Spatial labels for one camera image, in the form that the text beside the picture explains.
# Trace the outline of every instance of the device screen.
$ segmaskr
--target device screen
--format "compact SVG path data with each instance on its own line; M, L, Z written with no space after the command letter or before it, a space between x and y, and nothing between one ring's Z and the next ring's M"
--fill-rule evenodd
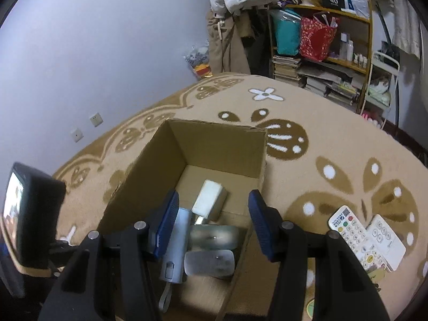
M19 208L21 205L24 186L18 177L12 172L6 191L4 202L3 220L10 241L16 250L16 232L18 229Z

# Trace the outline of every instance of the white flower pattern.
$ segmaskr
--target white flower pattern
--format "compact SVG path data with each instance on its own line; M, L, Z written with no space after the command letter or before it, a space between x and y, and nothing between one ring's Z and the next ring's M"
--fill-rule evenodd
M264 91L260 89L249 89L250 93L257 94L255 97L253 97L253 100L260 101L264 99L272 99L276 101L283 101L284 98L280 97L278 95L273 95L272 93L275 91L275 88L266 88Z

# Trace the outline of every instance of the teal bag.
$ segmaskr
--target teal bag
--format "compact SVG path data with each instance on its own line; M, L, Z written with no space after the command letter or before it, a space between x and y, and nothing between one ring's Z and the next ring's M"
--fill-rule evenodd
M275 26L277 52L296 55L300 45L300 15L291 10L269 10Z

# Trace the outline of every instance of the green round sticker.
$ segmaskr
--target green round sticker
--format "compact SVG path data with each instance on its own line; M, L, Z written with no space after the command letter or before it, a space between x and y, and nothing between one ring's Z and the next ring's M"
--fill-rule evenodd
M314 305L315 305L315 299L312 299L308 305L306 306L306 312L308 313L308 316L311 318L314 316Z

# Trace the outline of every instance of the bookshelf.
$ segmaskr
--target bookshelf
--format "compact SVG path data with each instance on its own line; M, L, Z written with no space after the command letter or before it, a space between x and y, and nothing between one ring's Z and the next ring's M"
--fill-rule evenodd
M355 65L353 62L348 62L342 59L338 59L338 58L333 58L333 57L328 57L327 59L324 60L324 62L329 62L329 63L333 63L336 65L340 65L343 67L346 67L348 69L351 69L359 74L363 74L365 76L365 81L364 81L364 85L362 87L362 89L360 90L360 96L358 99L358 102L356 102L353 106L348 107L350 109L352 109L353 111L355 111L356 113L360 113L362 106L364 104L364 98L365 98L365 92L367 90L367 86L368 86L368 82L369 82L369 70L370 70L370 66L371 66L371 54L372 54L372 33L373 33L373 18L372 18L372 0L368 0L369 2L369 10L370 10L370 17L367 18L363 18L360 16L357 16L356 14L353 13L349 13L349 12L345 12L345 11L341 11L341 10L333 10L333 9L329 9L329 8L324 8L324 7L318 7L318 6L311 6L311 5L287 5L285 8L289 8L289 9L293 9L295 12L299 13L302 16L309 16L312 15L313 13L319 12L319 11L324 11L324 12L330 12L335 16L338 16L341 18L341 24L342 24L342 20L343 19L349 19L351 20L353 23L359 23L364 25L364 30L366 30L366 33L363 32L361 34L358 35L354 35L352 33L353 30L345 30L342 29L341 24L339 25L339 29L337 31L336 37L335 38L339 38L340 39L340 32L350 32L351 35L351 39L354 39L354 36L358 36L357 39L359 40L359 43L364 44L364 49L366 50L366 52L361 52L363 55L365 55L367 57L367 67L365 69L363 69L362 67L359 67L357 65ZM277 47L276 47L276 41L275 41L275 33L273 30L273 22L272 22L272 17L269 16L268 17L268 27L269 27L269 36L270 36L270 52L271 52L271 58L273 59L273 57L275 55L279 55L277 53ZM274 64L272 63L272 69L271 69L271 73L272 76L274 74Z

